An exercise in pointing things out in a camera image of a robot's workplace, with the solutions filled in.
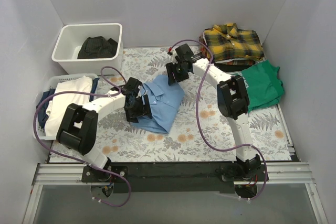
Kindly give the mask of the light blue long sleeve shirt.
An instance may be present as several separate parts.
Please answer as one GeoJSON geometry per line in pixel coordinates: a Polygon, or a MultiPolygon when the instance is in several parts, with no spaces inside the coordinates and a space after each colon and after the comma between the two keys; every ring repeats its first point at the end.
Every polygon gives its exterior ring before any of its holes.
{"type": "Polygon", "coordinates": [[[161,74],[144,83],[140,94],[148,95],[152,117],[139,117],[138,123],[131,125],[154,133],[169,133],[184,97],[183,89],[177,83],[170,86],[168,77],[161,74]]]}

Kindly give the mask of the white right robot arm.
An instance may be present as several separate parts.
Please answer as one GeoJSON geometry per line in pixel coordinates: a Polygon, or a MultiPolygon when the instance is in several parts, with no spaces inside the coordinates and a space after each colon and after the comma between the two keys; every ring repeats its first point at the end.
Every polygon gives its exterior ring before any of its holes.
{"type": "Polygon", "coordinates": [[[188,44],[168,49],[172,62],[166,64],[169,85],[182,82],[192,73],[201,77],[196,95],[196,122],[201,138],[211,149],[218,152],[236,151],[238,176],[242,180],[251,180],[260,168],[264,158],[260,150],[253,146],[248,125],[249,97],[241,76],[232,76],[221,71],[213,63],[199,54],[194,54],[188,44]],[[200,125],[199,99],[204,82],[211,84],[217,91],[217,106],[220,113],[227,119],[234,137],[235,146],[219,149],[206,140],[200,125]]]}

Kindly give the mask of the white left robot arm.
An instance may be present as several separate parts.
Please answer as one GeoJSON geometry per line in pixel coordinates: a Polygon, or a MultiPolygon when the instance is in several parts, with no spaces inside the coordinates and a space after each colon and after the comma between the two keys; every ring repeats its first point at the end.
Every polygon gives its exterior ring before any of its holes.
{"type": "Polygon", "coordinates": [[[98,122],[113,111],[123,108],[126,120],[138,123],[141,116],[152,116],[149,97],[141,95],[143,83],[129,78],[121,87],[84,105],[72,103],[66,108],[56,139],[65,147],[78,152],[85,163],[95,166],[93,175],[100,182],[111,178],[108,158],[96,147],[98,122]]]}

